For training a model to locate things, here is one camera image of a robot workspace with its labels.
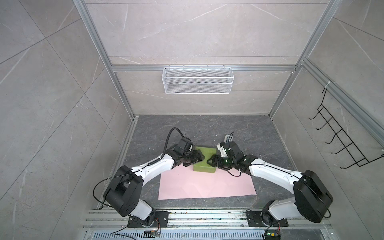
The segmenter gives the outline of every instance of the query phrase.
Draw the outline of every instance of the pink sheet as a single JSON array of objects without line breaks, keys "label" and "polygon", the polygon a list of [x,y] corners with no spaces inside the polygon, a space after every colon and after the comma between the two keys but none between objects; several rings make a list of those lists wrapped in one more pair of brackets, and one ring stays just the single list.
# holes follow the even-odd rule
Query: pink sheet
[{"label": "pink sheet", "polygon": [[[238,175],[236,169],[230,171]],[[256,195],[251,176],[233,177],[224,170],[215,173],[194,172],[193,166],[179,165],[163,172],[160,178],[159,200]]]}]

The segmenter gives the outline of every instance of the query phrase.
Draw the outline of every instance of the mesh basket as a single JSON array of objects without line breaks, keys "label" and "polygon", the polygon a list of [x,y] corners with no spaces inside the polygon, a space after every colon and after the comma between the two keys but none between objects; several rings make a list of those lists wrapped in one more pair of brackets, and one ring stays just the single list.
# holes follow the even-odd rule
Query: mesh basket
[{"label": "mesh basket", "polygon": [[230,93],[230,67],[167,67],[162,80],[166,94]]}]

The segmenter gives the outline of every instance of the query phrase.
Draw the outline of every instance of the black wire rack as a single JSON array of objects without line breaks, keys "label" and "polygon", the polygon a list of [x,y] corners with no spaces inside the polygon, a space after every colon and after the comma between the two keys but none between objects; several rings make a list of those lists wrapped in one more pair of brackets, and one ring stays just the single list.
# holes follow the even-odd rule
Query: black wire rack
[{"label": "black wire rack", "polygon": [[[349,153],[349,155],[351,156],[351,158],[353,159],[353,161],[354,161],[353,164],[349,165],[348,167],[340,167],[340,168],[341,168],[341,169],[347,169],[347,168],[349,168],[349,167],[352,167],[353,165],[357,165],[357,166],[359,166],[359,167],[362,167],[362,166],[364,166],[364,165],[366,165],[366,164],[368,164],[368,163],[371,163],[371,162],[373,162],[373,161],[376,161],[376,160],[378,160],[378,159],[384,157],[384,154],[382,154],[380,157],[378,157],[378,158],[376,158],[376,159],[373,159],[373,160],[369,161],[369,160],[364,156],[364,154],[360,151],[360,149],[357,147],[357,145],[354,143],[354,141],[353,141],[353,140],[350,138],[350,136],[345,132],[345,130],[340,126],[340,124],[338,123],[338,121],[332,116],[332,114],[328,111],[328,109],[323,105],[324,98],[325,98],[325,94],[327,93],[327,89],[324,88],[323,91],[322,91],[322,93],[324,93],[324,95],[323,95],[323,99],[322,99],[322,101],[321,101],[320,106],[317,108],[317,113],[316,113],[316,115],[315,115],[313,118],[309,118],[309,119],[312,120],[312,119],[314,119],[317,115],[320,114],[320,115],[323,117],[323,119],[325,120],[325,123],[324,123],[324,125],[323,125],[321,128],[316,128],[316,130],[320,130],[320,129],[322,129],[322,128],[323,128],[324,126],[326,126],[326,125],[328,125],[328,126],[331,128],[331,130],[333,131],[334,135],[333,135],[333,138],[332,138],[332,140],[331,140],[330,142],[325,142],[326,144],[331,144],[331,143],[333,142],[333,140],[335,139],[335,137],[337,137],[337,138],[340,140],[341,144],[343,145],[343,148],[340,149],[338,152],[335,152],[335,153],[331,152],[331,154],[338,154],[339,152],[341,152],[341,151],[343,151],[343,150],[345,149],[345,150]],[[326,111],[326,112],[331,116],[328,120],[327,120],[327,119],[324,117],[324,115],[321,113],[322,110]],[[329,124],[329,121],[331,121],[332,119],[333,119],[333,120],[336,122],[336,124],[340,127],[340,130],[338,130],[337,132],[336,132],[335,129]],[[339,136],[339,134],[342,134],[342,133],[344,133],[344,134],[348,137],[348,139],[351,141],[351,143],[346,144],[346,143],[344,143],[344,142],[341,140],[341,137]],[[351,154],[350,150],[348,150],[348,147],[349,147],[349,146],[354,146],[354,147],[356,147],[356,149],[360,152],[360,154],[362,155],[363,158],[362,158],[361,160],[358,160],[358,161],[357,161],[357,160],[353,157],[353,155]]]}]

